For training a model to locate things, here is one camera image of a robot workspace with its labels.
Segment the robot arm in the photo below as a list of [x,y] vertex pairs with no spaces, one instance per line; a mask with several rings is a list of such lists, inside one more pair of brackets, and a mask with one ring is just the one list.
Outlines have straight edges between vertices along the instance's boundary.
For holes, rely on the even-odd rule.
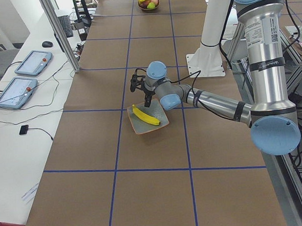
[[278,15],[283,0],[209,0],[200,47],[187,55],[190,73],[201,77],[222,74],[219,47],[229,10],[236,7],[244,26],[249,72],[252,78],[252,105],[218,96],[186,84],[172,84],[163,62],[148,65],[140,81],[131,80],[131,91],[145,93],[145,106],[157,95],[162,107],[171,110],[181,102],[202,107],[217,116],[250,126],[251,139],[262,152],[283,155],[295,150],[301,140],[296,106],[287,94],[285,60],[279,37]]

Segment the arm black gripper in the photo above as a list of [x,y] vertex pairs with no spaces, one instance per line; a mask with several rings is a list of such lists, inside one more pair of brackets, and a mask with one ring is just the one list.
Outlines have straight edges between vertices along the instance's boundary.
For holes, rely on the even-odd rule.
[[154,96],[155,92],[150,91],[148,89],[144,89],[143,92],[145,93],[144,107],[150,107],[150,105],[152,103],[152,97]]

